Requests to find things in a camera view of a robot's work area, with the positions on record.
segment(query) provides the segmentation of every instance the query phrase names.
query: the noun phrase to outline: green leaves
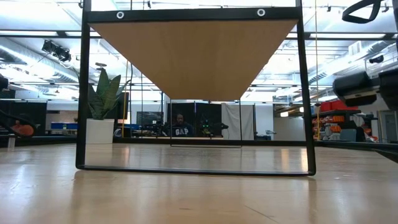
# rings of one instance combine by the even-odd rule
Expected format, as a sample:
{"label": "green leaves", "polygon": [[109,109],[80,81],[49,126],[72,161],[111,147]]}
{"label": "green leaves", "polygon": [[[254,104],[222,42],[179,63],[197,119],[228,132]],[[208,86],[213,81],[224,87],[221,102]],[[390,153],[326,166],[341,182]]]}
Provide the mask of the green leaves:
{"label": "green leaves", "polygon": [[103,95],[108,86],[109,86],[108,74],[106,73],[106,70],[102,68],[98,80],[97,94],[99,96]]}
{"label": "green leaves", "polygon": [[93,115],[93,119],[98,119],[102,120],[104,119],[105,116],[104,114],[104,104],[100,98],[100,96],[97,95],[97,93],[94,91],[94,88],[92,85],[88,85],[88,106],[90,107],[91,114]]}
{"label": "green leaves", "polygon": [[102,68],[96,92],[93,86],[89,85],[88,106],[93,119],[105,119],[105,116],[116,106],[120,94],[130,82],[129,80],[122,87],[119,87],[120,80],[121,76],[118,75],[109,81],[106,70]]}
{"label": "green leaves", "polygon": [[116,104],[116,93],[118,92],[121,76],[114,77],[109,84],[108,88],[101,95],[102,102],[104,103],[105,110],[111,110]]}

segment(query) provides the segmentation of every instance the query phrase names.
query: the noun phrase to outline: white curtain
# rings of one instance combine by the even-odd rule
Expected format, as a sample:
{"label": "white curtain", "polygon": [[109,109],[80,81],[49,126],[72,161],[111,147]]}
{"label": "white curtain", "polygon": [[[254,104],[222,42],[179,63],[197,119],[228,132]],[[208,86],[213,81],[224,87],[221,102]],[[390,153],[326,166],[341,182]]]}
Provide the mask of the white curtain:
{"label": "white curtain", "polygon": [[[254,140],[253,105],[241,105],[241,117],[242,139]],[[240,140],[239,105],[221,104],[221,120],[224,124],[229,126],[228,129],[223,130],[224,139]]]}

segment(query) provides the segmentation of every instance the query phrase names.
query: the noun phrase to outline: exposed ductwork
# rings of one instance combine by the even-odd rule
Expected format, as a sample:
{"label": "exposed ductwork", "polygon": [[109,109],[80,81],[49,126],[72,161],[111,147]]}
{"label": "exposed ductwork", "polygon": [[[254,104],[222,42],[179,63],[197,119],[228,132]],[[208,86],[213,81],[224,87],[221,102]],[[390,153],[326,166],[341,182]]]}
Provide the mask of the exposed ductwork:
{"label": "exposed ductwork", "polygon": [[308,84],[316,82],[317,80],[321,80],[322,78],[328,77],[330,75],[336,74],[343,70],[349,69],[353,62],[358,60],[367,60],[369,58],[375,57],[382,50],[387,48],[388,46],[394,44],[394,41],[377,41],[376,43],[368,44],[369,42],[361,41],[361,49],[358,50],[358,53],[354,55],[350,55],[350,52],[342,55],[340,58],[326,64],[321,69],[312,72],[308,75]]}
{"label": "exposed ductwork", "polygon": [[55,82],[78,82],[77,74],[42,55],[35,53],[5,37],[0,38],[0,64],[30,65],[38,77],[45,73],[45,79]]}

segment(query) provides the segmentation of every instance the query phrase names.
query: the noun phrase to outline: person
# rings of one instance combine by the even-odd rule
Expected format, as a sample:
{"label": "person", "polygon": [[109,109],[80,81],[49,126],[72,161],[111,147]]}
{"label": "person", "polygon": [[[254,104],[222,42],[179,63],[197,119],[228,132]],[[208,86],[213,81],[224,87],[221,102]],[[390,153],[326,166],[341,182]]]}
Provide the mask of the person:
{"label": "person", "polygon": [[184,121],[182,114],[177,115],[177,123],[172,128],[174,137],[192,137],[193,126]]}
{"label": "person", "polygon": [[[20,114],[19,117],[25,120],[30,120],[29,117],[24,114]],[[15,132],[25,136],[31,136],[34,133],[33,127],[24,121],[15,120],[15,125],[11,128]]]}

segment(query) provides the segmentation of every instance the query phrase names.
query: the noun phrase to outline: black metal frame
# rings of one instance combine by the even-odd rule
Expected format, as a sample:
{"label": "black metal frame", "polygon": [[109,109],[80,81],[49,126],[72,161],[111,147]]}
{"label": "black metal frame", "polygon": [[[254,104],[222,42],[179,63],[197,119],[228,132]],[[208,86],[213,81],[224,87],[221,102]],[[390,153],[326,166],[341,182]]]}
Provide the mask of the black metal frame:
{"label": "black metal frame", "polygon": [[[257,14],[258,10],[266,10],[264,16]],[[122,12],[123,18],[118,19],[116,14]],[[241,172],[215,170],[181,170],[181,169],[129,169],[127,167],[100,167],[85,165],[86,151],[86,119],[88,114],[88,68],[90,56],[90,26],[101,22],[170,22],[170,21],[249,21],[249,20],[286,20],[296,19],[298,57],[300,60],[300,77],[305,121],[305,137],[307,146],[308,172]],[[76,147],[76,168],[86,170],[136,171],[173,174],[213,174],[213,175],[260,175],[260,176],[308,176],[315,175],[315,150],[312,137],[312,122],[310,109],[310,94],[308,89],[308,71],[305,55],[305,33],[302,13],[302,0],[296,0],[296,7],[260,7],[241,9],[188,9],[188,10],[154,10],[154,11],[106,11],[91,12],[91,0],[84,0],[81,25],[81,61],[80,61],[80,96],[78,111],[78,136]],[[170,135],[169,143],[177,141]],[[272,142],[262,141],[263,146],[271,146]]]}

